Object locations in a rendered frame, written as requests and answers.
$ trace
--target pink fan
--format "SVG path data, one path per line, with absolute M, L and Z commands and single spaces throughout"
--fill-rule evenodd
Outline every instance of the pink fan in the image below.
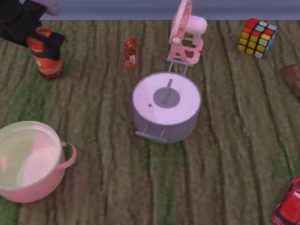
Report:
M 181 60 L 188 64 L 196 64 L 199 61 L 203 47 L 202 35 L 207 28 L 204 18 L 192 14 L 192 1 L 181 0 L 179 9 L 173 19 L 169 43 L 171 49 L 168 60 Z M 192 35 L 192 38 L 185 37 L 185 34 Z M 186 46 L 183 41 L 191 42 L 194 47 Z

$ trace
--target wooden table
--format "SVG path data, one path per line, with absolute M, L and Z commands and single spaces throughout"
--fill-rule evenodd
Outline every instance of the wooden table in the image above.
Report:
M 140 79 L 168 69 L 170 22 L 45 22 L 68 39 L 65 77 L 52 82 L 28 50 L 1 41 L 1 126 L 47 123 L 79 158 L 49 197 L 27 205 L 0 198 L 0 224 L 269 225 L 300 173 L 300 104 L 279 72 L 300 62 L 300 22 L 270 23 L 279 32 L 257 60 L 232 46 L 245 22 L 209 21 L 201 61 L 187 71 L 202 91 L 198 126 L 172 145 L 136 136 L 131 105 Z M 133 71 L 122 49 L 131 37 Z

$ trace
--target red snack wrapper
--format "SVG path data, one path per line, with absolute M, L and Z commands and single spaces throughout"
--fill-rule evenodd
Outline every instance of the red snack wrapper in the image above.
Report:
M 131 38 L 124 42 L 125 67 L 136 67 L 136 46 L 135 39 Z

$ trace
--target toy car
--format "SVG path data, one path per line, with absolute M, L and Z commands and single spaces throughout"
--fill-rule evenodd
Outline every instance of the toy car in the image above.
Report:
M 295 177 L 273 210 L 274 225 L 300 225 L 300 176 Z

